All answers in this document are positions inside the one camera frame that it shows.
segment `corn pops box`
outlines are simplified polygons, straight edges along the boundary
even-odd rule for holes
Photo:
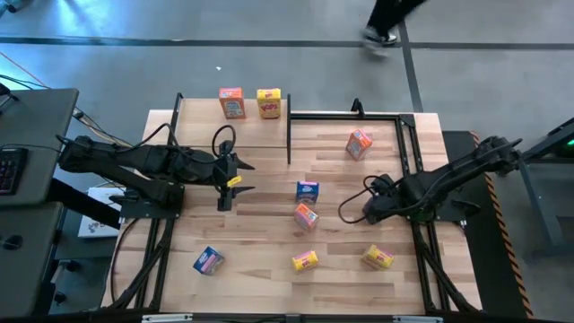
[[[299,272],[301,270],[317,266],[319,263],[319,258],[317,257],[315,250],[311,250],[293,257],[291,261],[293,262],[293,267],[295,270]]]
[[[362,130],[352,132],[349,142],[347,143],[347,152],[355,160],[361,160],[373,145],[373,141]]]
[[[245,118],[243,90],[241,88],[219,89],[219,102],[222,104],[226,118]]]
[[[365,251],[361,260],[375,269],[383,269],[391,267],[395,256],[390,252],[379,249],[373,244]]]
[[[261,118],[278,118],[281,116],[281,89],[257,90],[257,106]]]
[[[318,220],[319,216],[302,203],[295,209],[295,222],[305,230],[315,228]]]
[[[194,268],[202,275],[211,275],[222,265],[225,258],[215,249],[207,247],[194,263]]]

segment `black shoe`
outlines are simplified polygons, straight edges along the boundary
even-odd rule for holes
[[[386,37],[380,37],[371,27],[365,28],[362,33],[363,45],[366,48],[371,49],[376,54],[382,54],[383,47],[395,44],[396,39],[397,36],[390,32],[386,35]]]

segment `black pants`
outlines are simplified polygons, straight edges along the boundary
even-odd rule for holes
[[[367,26],[372,27],[381,37],[386,37],[388,31],[401,22],[407,14],[426,0],[377,0],[373,12],[370,13]]]

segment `metal bracket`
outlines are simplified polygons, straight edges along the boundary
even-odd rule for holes
[[[352,101],[351,112],[359,111],[359,118],[365,118],[365,109],[362,107],[362,103],[359,98],[355,98]]]
[[[176,323],[191,322],[193,314],[157,314],[143,315],[142,323]]]
[[[414,127],[415,125],[414,114],[399,114],[398,118],[409,127]]]
[[[416,316],[394,316],[395,323],[443,323],[442,318],[437,317],[416,317]]]
[[[120,203],[122,210],[119,216],[126,219],[177,219],[180,216],[183,205],[183,195],[185,187],[180,185],[177,194],[174,194],[174,203],[169,207],[159,207],[155,203],[137,198],[135,201],[125,201]]]
[[[301,315],[285,314],[285,323],[301,323]]]

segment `concrete floor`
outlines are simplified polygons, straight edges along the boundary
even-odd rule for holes
[[[36,0],[0,19],[0,37],[218,41],[163,47],[153,41],[133,47],[4,42],[0,50],[50,86],[78,88],[78,106],[131,142],[141,138],[149,109],[170,109],[177,92],[214,97],[222,86],[242,86],[248,97],[257,87],[281,87],[295,109],[346,110],[355,97],[368,110],[422,108],[439,113],[447,130],[522,137],[523,150],[572,117],[574,2],[430,0],[406,22],[413,49],[391,48],[383,59],[357,43],[372,4]],[[277,40],[286,41],[281,47]],[[2,57],[0,72],[30,80]],[[73,123],[68,136],[80,134],[89,132]],[[57,176],[79,189],[101,182],[91,175]],[[518,174],[496,184],[517,255],[542,247]],[[536,317],[572,321],[574,258],[519,261]]]

